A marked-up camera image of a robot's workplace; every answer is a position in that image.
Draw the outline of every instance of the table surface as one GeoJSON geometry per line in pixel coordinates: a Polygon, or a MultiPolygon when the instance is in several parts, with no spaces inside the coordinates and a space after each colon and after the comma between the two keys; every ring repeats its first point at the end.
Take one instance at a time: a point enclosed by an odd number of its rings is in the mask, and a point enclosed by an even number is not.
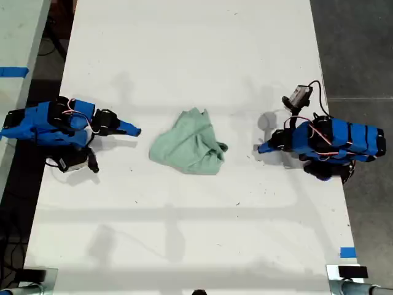
{"type": "Polygon", "coordinates": [[[314,79],[308,0],[79,0],[61,94],[142,134],[95,139],[97,175],[45,168],[25,266],[59,269],[55,294],[330,294],[325,265],[356,263],[341,181],[253,151],[314,79]],[[148,158],[194,106],[229,146],[216,176],[148,158]]]}
{"type": "MultiPolygon", "coordinates": [[[[0,1],[0,66],[29,68],[25,79],[0,78],[0,124],[9,111],[24,108],[50,0],[0,1]]],[[[0,141],[0,200],[14,157],[15,140],[0,141]]]]}

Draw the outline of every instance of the concrete floor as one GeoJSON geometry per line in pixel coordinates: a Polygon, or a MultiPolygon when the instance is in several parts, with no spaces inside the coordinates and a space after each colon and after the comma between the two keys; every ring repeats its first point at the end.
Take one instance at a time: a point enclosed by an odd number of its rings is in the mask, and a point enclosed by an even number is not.
{"type": "MultiPolygon", "coordinates": [[[[383,128],[389,148],[393,142],[389,132],[393,124],[393,1],[311,0],[311,4],[331,115],[383,128]]],[[[40,52],[51,48],[45,41],[40,52]]],[[[37,58],[34,79],[39,94],[46,84],[58,91],[63,67],[57,52],[37,58]]],[[[392,165],[389,150],[383,159],[358,163],[344,187],[359,262],[368,267],[370,283],[391,288],[392,165]]]]}

